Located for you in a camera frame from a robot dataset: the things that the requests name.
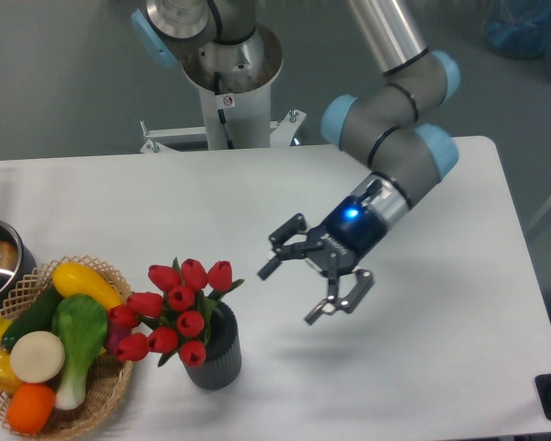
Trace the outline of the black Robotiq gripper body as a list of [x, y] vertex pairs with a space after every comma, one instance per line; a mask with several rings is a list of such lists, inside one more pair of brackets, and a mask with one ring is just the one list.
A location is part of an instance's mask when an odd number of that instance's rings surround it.
[[388, 226], [365, 197], [346, 197], [318, 226], [310, 229], [307, 241], [320, 242], [322, 248], [307, 251], [308, 259], [320, 273], [328, 276], [331, 254], [336, 254], [337, 275], [350, 274], [361, 259], [387, 234]]

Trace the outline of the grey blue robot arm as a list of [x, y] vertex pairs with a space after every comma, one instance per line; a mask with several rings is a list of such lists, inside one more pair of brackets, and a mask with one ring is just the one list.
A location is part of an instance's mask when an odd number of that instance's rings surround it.
[[[456, 62], [429, 51], [401, 1], [353, 1], [350, 9], [385, 77], [372, 97], [339, 96], [320, 130], [332, 145], [366, 166], [369, 175], [319, 225], [301, 214], [269, 238], [269, 277], [288, 260], [309, 262], [328, 282], [325, 298], [307, 315], [352, 312], [374, 283], [360, 261], [456, 165], [458, 150], [441, 128], [420, 117], [448, 100], [460, 83]], [[197, 88], [211, 150], [270, 147], [271, 85], [283, 52], [261, 25], [252, 1], [147, 1], [131, 24], [148, 53], [179, 65]]]

